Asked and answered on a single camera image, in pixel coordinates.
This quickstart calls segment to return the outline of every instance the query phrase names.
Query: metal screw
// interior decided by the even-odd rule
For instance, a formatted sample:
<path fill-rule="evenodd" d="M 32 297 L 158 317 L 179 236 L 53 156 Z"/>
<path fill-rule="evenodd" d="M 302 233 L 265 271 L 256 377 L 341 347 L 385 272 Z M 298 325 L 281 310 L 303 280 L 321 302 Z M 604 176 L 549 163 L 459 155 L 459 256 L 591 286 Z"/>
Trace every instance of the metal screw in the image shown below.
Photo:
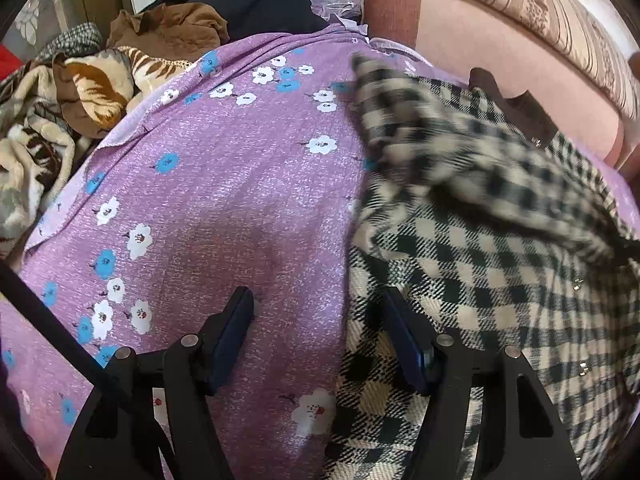
<path fill-rule="evenodd" d="M 504 353 L 507 354 L 509 357 L 517 359 L 518 357 L 520 357 L 522 355 L 522 352 L 520 351 L 520 349 L 517 346 L 514 345 L 507 345 L 504 347 Z"/>
<path fill-rule="evenodd" d="M 438 343 L 440 346 L 452 346 L 454 341 L 449 334 L 440 334 L 436 338 L 436 343 Z"/>
<path fill-rule="evenodd" d="M 198 336 L 196 336 L 195 334 L 187 334 L 185 336 L 182 336 L 182 339 L 180 339 L 180 344 L 182 346 L 196 346 L 198 344 Z"/>
<path fill-rule="evenodd" d="M 116 350 L 115 355 L 118 359 L 126 359 L 131 355 L 131 348 L 128 346 L 121 346 Z"/>

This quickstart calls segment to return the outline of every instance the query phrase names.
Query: checkered blanket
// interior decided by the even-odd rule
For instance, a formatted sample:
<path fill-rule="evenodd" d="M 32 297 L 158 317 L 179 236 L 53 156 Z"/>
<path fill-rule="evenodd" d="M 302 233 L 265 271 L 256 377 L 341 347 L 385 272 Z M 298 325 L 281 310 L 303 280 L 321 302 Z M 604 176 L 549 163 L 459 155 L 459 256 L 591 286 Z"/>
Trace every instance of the checkered blanket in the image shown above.
<path fill-rule="evenodd" d="M 324 478 L 401 478 L 426 411 L 382 330 L 384 286 L 466 346 L 521 348 L 592 478 L 625 435 L 640 380 L 638 242 L 602 176 L 560 132 L 535 148 L 481 89 L 420 83 L 360 57 L 354 70 L 378 171 L 349 251 Z M 481 393 L 459 478 L 472 473 Z"/>

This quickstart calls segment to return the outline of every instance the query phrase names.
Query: animal print blanket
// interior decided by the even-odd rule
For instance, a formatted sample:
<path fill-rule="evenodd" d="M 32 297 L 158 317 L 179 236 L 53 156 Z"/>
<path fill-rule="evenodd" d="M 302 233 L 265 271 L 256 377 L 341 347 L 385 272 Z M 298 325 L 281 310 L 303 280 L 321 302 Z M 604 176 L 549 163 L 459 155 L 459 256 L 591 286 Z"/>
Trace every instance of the animal print blanket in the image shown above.
<path fill-rule="evenodd" d="M 0 106 L 0 258 L 58 195 L 72 173 L 128 112 L 190 65 L 121 46 L 94 56 L 32 62 Z"/>

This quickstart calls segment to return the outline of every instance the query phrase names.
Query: purple bedsheet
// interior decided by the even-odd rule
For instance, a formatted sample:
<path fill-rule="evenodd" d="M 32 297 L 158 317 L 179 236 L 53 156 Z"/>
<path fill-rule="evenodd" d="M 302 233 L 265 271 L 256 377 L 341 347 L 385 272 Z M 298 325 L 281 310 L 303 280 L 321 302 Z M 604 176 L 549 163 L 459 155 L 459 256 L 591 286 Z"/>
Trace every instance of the purple bedsheet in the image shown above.
<path fill-rule="evenodd" d="M 342 355 L 350 211 L 368 168 L 341 25 L 223 46 L 125 118 L 28 241 L 21 276 L 102 363 L 164 348 L 238 285 L 259 301 L 211 402 L 238 480 L 322 467 Z M 401 70 L 431 76 L 405 54 Z M 55 471 L 89 384 L 13 308 L 0 337 L 22 420 Z M 156 392 L 157 418 L 162 391 Z"/>

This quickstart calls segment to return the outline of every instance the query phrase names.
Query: white flower print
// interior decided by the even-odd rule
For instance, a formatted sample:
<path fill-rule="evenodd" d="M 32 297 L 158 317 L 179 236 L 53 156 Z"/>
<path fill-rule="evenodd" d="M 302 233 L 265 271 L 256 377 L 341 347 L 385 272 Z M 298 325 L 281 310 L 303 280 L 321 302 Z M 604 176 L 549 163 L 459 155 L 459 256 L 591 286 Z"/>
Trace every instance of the white flower print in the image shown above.
<path fill-rule="evenodd" d="M 314 92 L 314 101 L 325 103 L 328 101 L 333 101 L 334 99 L 335 94 L 331 92 L 331 90 L 319 90 L 317 92 Z"/>
<path fill-rule="evenodd" d="M 164 388 L 151 388 L 154 398 L 154 418 L 161 426 L 169 425 L 169 415 L 166 412 L 166 395 Z"/>
<path fill-rule="evenodd" d="M 179 90 L 173 90 L 173 89 L 165 90 L 164 93 L 160 96 L 160 102 L 163 105 L 167 105 L 171 101 L 174 101 L 178 97 L 178 95 L 180 95 Z"/>
<path fill-rule="evenodd" d="M 251 103 L 253 103 L 256 99 L 255 94 L 252 94 L 251 92 L 248 92 L 246 94 L 242 94 L 238 96 L 238 99 L 236 99 L 236 104 L 237 105 L 250 105 Z"/>
<path fill-rule="evenodd" d="M 311 75 L 315 70 L 311 65 L 302 65 L 298 67 L 298 72 L 303 75 Z"/>
<path fill-rule="evenodd" d="M 151 330 L 151 319 L 154 314 L 146 301 L 136 300 L 136 304 L 131 307 L 131 324 L 140 335 Z"/>
<path fill-rule="evenodd" d="M 210 93 L 209 97 L 227 97 L 231 95 L 234 91 L 234 86 L 231 83 L 224 83 L 217 88 L 214 88 Z"/>
<path fill-rule="evenodd" d="M 261 66 L 254 70 L 252 75 L 254 76 L 254 83 L 266 85 L 269 81 L 273 81 L 274 74 L 275 72 L 270 66 Z"/>
<path fill-rule="evenodd" d="M 153 243 L 154 239 L 151 236 L 151 227 L 144 224 L 138 224 L 134 229 L 129 231 L 129 241 L 127 242 L 127 249 L 129 250 L 129 257 L 132 260 L 144 256 L 149 245 Z"/>
<path fill-rule="evenodd" d="M 107 339 L 107 334 L 113 328 L 113 309 L 107 300 L 94 303 L 94 314 L 91 316 L 91 324 L 94 326 L 94 337 Z"/>
<path fill-rule="evenodd" d="M 335 139 L 332 139 L 331 137 L 326 135 L 322 135 L 317 139 L 313 138 L 309 140 L 306 146 L 309 148 L 309 151 L 311 153 L 322 153 L 323 155 L 326 155 L 327 153 L 332 152 L 333 150 L 336 150 L 338 148 Z"/>
<path fill-rule="evenodd" d="M 38 16 L 40 15 L 40 0 L 27 0 L 15 17 L 15 28 L 29 44 L 36 44 L 38 30 Z"/>
<path fill-rule="evenodd" d="M 274 58 L 271 60 L 271 64 L 272 64 L 273 66 L 277 66 L 278 68 L 279 68 L 279 67 L 281 67 L 281 66 L 285 66 L 285 65 L 286 65 L 286 63 L 287 63 L 287 58 L 286 58 L 286 57 L 284 57 L 284 56 L 274 57 Z"/>
<path fill-rule="evenodd" d="M 112 196 L 108 202 L 102 204 L 100 206 L 100 211 L 95 215 L 95 220 L 98 222 L 98 225 L 108 224 L 109 220 L 117 215 L 118 206 L 120 206 L 120 202 L 118 202 L 114 196 Z"/>
<path fill-rule="evenodd" d="M 297 436 L 322 435 L 329 431 L 335 415 L 335 399 L 324 388 L 298 399 L 299 406 L 291 413 L 297 425 Z"/>
<path fill-rule="evenodd" d="M 22 390 L 20 393 L 22 394 L 22 407 L 24 408 L 24 412 L 27 415 L 30 415 L 31 414 L 31 397 L 29 397 L 29 394 L 24 390 Z"/>
<path fill-rule="evenodd" d="M 322 103 L 321 105 L 318 105 L 316 108 L 321 112 L 327 113 L 327 112 L 335 112 L 335 109 L 337 108 L 337 106 L 335 105 L 335 103 Z"/>
<path fill-rule="evenodd" d="M 113 303 L 121 304 L 124 298 L 125 288 L 122 278 L 113 278 L 107 282 L 107 299 Z"/>

